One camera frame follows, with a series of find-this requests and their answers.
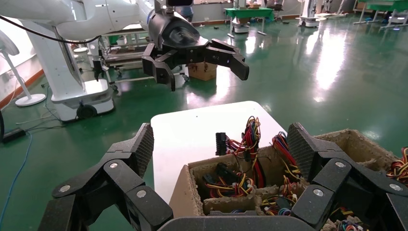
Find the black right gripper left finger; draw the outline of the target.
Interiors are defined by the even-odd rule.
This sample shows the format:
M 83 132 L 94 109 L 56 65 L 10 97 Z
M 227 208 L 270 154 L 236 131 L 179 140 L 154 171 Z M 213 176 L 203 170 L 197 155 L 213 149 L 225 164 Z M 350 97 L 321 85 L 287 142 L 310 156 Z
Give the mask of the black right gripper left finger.
M 112 144 L 98 163 L 55 187 L 38 229 L 87 231 L 111 206 L 137 231 L 160 229 L 174 216 L 143 180 L 153 148 L 149 123 L 133 138 Z

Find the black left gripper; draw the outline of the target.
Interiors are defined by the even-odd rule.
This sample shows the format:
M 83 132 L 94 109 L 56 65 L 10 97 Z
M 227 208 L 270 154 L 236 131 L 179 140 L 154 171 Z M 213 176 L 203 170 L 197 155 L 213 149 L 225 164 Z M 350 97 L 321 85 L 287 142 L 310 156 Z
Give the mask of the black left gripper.
M 148 22 L 149 43 L 142 55 L 142 69 L 157 84 L 175 91 L 172 69 L 180 64 L 207 62 L 228 67 L 240 80 L 249 77 L 249 66 L 240 49 L 218 39 L 203 38 L 200 32 L 178 13 L 155 12 Z

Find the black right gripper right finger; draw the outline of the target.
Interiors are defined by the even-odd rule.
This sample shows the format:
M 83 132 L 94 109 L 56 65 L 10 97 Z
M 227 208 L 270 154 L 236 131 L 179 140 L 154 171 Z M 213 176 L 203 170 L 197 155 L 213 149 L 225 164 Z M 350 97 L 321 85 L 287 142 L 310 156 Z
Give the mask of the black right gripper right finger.
M 356 163 L 337 144 L 312 137 L 298 123 L 287 131 L 290 154 L 308 186 L 291 215 L 320 230 L 337 207 L 350 209 L 372 231 L 408 228 L 408 189 Z

